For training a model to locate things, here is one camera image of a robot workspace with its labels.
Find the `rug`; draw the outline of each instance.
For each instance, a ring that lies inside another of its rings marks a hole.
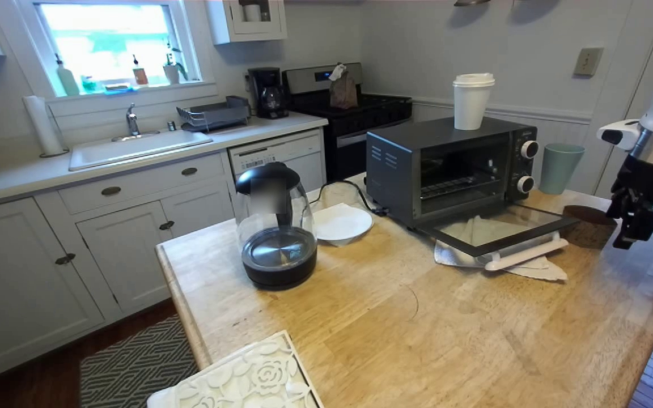
[[[79,366],[81,408],[137,408],[148,396],[192,376],[197,362],[176,317],[120,341]]]

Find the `kitchen counter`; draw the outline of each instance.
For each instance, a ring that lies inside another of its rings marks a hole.
[[[528,206],[605,208],[579,193]],[[548,258],[570,281],[437,265],[391,220],[319,244],[312,276],[257,290],[233,220],[159,244],[199,367],[286,328],[325,405],[626,405],[653,349],[653,237]]]
[[[229,130],[206,133],[213,138],[213,143],[167,150],[167,152],[148,155],[148,156],[139,156],[129,160],[117,160],[112,166],[78,171],[78,172],[71,172],[71,155],[38,159],[24,166],[0,167],[0,199],[29,194],[29,193],[38,193],[38,191],[47,191],[47,189],[56,189],[65,184],[78,184],[87,180],[109,177],[117,172],[129,172],[129,171],[159,166],[167,160],[191,159],[191,156],[199,156],[208,152],[219,152],[233,145],[287,137],[294,132],[315,130],[315,128],[326,128],[326,121],[302,115],[302,114],[290,114],[287,118],[280,118],[280,121],[255,118],[246,128],[229,128]]]

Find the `glass kettle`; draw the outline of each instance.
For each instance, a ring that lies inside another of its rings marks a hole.
[[[307,281],[317,261],[312,214],[302,180],[282,160],[246,171],[235,180],[241,264],[264,290]]]

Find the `electrical outlet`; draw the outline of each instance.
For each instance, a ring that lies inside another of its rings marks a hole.
[[[580,48],[573,78],[595,78],[600,64],[603,48]]]

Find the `stove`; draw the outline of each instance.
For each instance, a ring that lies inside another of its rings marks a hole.
[[[290,111],[326,118],[325,155],[326,182],[341,182],[366,172],[367,164],[367,130],[391,128],[412,115],[411,97],[395,96],[362,96],[360,64],[348,64],[357,83],[358,107],[336,109],[328,96],[328,72],[333,66],[283,70],[286,103]]]

